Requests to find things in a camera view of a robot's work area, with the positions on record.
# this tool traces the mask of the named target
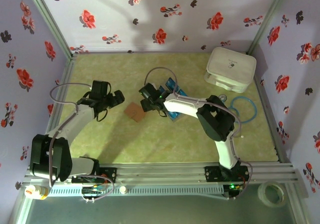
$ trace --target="brown square block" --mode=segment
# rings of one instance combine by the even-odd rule
[[[135,120],[137,123],[140,122],[146,115],[141,106],[131,102],[127,108],[124,110],[124,113]]]

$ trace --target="marble-patterned mat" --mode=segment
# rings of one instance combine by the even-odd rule
[[[71,155],[88,155],[99,159],[100,163],[218,162],[216,145],[207,137],[196,118],[183,116],[172,122],[169,118],[160,117],[158,112],[151,111],[137,123],[124,114],[131,102],[140,104],[142,97],[138,90],[143,86],[147,72],[158,66],[173,70],[179,86],[188,96],[208,98],[210,95],[225,94],[228,106],[239,94],[205,82],[209,57],[209,53],[79,55],[70,82],[92,84],[93,80],[108,81],[112,85],[112,92],[123,92],[125,102],[110,109],[102,122],[90,122],[73,141]],[[156,70],[148,81],[158,86],[170,76],[165,70]],[[77,101],[87,91],[86,87],[70,86],[66,100]],[[252,122],[243,125],[243,138],[235,139],[238,156],[246,161],[277,161],[255,84],[252,83],[241,95],[254,101],[258,115]],[[243,100],[239,100],[235,106],[243,120],[254,113],[253,108]],[[63,108],[61,120],[72,108],[68,105]]]

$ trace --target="blue ring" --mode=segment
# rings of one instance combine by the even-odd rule
[[[234,107],[234,102],[235,102],[236,100],[238,100],[238,99],[244,99],[244,100],[250,102],[251,105],[253,106],[253,108],[254,108],[254,115],[253,115],[250,119],[248,119],[248,120],[241,121],[242,124],[251,122],[253,119],[256,118],[256,116],[257,116],[257,114],[258,114],[258,110],[257,110],[257,107],[256,107],[255,103],[254,103],[251,99],[249,99],[248,97],[245,97],[245,96],[236,96],[235,98],[233,98],[232,101],[231,101],[231,104],[230,104],[229,109],[234,110],[234,111],[237,113],[238,116],[240,116],[239,111]]]

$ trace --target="floral wallpaper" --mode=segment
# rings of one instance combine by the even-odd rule
[[[72,53],[132,53],[247,51],[273,0],[44,2]]]
[[[283,0],[253,56],[287,158],[301,176],[312,222],[320,212],[320,0]]]
[[[8,223],[32,139],[48,125],[49,91],[59,84],[67,58],[32,0],[0,5],[0,223]]]

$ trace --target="tape roll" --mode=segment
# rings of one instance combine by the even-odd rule
[[[271,190],[276,193],[278,199],[276,201],[271,200],[270,196],[267,196],[267,190]],[[258,197],[265,204],[267,207],[270,208],[280,208],[286,204],[287,197],[285,194],[285,188],[275,182],[275,181],[268,181],[261,184],[258,188]]]

